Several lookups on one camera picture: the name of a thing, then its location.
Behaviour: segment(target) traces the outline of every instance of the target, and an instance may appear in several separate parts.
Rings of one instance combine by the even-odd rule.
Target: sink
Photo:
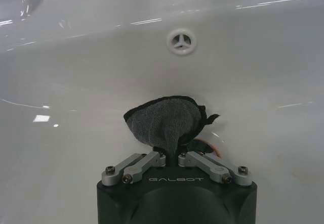
[[[324,0],[6,1],[1,224],[96,223],[103,168],[150,151],[123,114],[168,95],[221,114],[201,134],[253,173],[257,223],[322,219]]]

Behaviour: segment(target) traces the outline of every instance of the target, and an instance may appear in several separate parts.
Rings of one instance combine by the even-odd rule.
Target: bolt
[[[224,174],[222,177],[222,181],[224,184],[230,184],[232,182],[232,177],[229,174]]]
[[[248,175],[249,169],[245,166],[238,167],[238,173],[241,175]]]
[[[121,180],[123,181],[124,184],[130,184],[133,180],[132,176],[130,176],[129,174],[125,174]]]
[[[106,167],[106,174],[107,175],[112,175],[114,172],[115,172],[115,167],[114,166]]]

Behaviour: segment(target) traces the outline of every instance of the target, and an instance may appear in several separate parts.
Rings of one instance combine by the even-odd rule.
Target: gray towel
[[[207,119],[205,107],[197,105],[192,98],[172,96],[132,109],[124,119],[136,139],[164,149],[167,157],[173,159],[179,144],[190,142],[218,116]]]

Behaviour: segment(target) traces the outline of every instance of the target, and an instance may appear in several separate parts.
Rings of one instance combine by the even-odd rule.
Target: white sink basin
[[[253,172],[257,223],[321,222],[324,0],[40,0],[29,14],[0,22],[1,224],[96,223],[103,168],[150,151],[123,114],[168,95],[222,115],[204,135]],[[182,28],[197,47],[180,57],[167,37]]]

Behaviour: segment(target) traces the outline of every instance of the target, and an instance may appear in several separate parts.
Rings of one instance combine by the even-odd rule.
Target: silver linkage bar
[[[184,167],[199,167],[202,171],[207,173],[212,181],[217,183],[229,184],[232,177],[226,167],[219,166],[204,158],[196,152],[187,152],[178,157],[179,166]]]
[[[162,167],[166,164],[166,156],[159,152],[150,152],[136,164],[125,168],[122,177],[124,184],[132,184],[140,181],[150,167]]]
[[[252,184],[251,173],[247,167],[237,168],[215,154],[187,152],[179,155],[178,161],[179,166],[182,167],[199,167],[210,176],[211,180],[217,183],[228,184],[233,179],[240,186]]]
[[[108,166],[101,174],[101,182],[105,186],[113,186],[120,181],[124,169],[132,164],[135,164],[143,158],[142,154],[133,154],[132,156],[119,163],[117,166]]]
[[[204,154],[204,157],[219,166],[226,167],[237,185],[250,186],[252,184],[252,176],[247,167],[237,167],[212,153]]]

